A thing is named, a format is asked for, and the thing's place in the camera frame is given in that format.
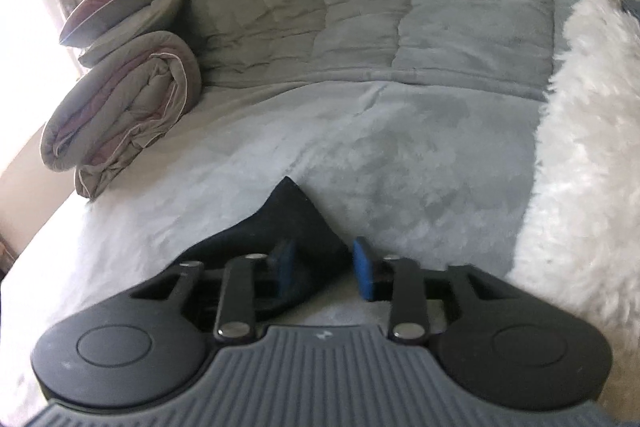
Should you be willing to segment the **grey bed sheet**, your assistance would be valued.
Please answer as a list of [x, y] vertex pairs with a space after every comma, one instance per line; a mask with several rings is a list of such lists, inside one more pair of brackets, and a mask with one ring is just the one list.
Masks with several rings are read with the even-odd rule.
[[284, 178], [345, 242], [506, 274], [539, 109], [538, 98], [381, 81], [207, 90], [97, 199], [66, 199], [4, 279], [2, 423], [44, 407], [29, 359], [51, 325], [248, 217]]

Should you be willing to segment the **beige and black garment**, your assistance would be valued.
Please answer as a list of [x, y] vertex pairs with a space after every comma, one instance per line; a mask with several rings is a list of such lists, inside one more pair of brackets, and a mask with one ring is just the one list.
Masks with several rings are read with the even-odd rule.
[[347, 245], [288, 176], [250, 217], [186, 248], [175, 262], [199, 261], [214, 272], [251, 254], [266, 256], [255, 289], [256, 317], [262, 321], [314, 297], [352, 265]]

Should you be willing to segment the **white fluffy blanket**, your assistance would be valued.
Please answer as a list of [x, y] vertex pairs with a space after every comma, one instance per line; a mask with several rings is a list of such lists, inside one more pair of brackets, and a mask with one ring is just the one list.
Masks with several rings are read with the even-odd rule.
[[510, 280], [639, 346], [638, 0], [579, 0], [536, 133]]

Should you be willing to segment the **folded grey pink duvet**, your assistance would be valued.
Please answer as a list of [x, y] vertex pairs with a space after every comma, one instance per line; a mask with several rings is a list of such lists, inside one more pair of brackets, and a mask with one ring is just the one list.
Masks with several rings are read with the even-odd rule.
[[76, 193], [95, 199], [190, 112], [201, 91], [198, 60], [180, 37], [158, 30], [133, 38], [63, 98], [43, 128], [42, 162], [72, 170]]

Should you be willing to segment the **grey pink pillow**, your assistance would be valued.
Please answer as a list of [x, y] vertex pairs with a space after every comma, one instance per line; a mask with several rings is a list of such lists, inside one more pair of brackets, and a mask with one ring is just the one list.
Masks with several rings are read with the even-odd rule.
[[63, 26], [60, 43], [81, 49], [91, 68], [130, 40], [169, 28], [184, 0], [82, 0]]

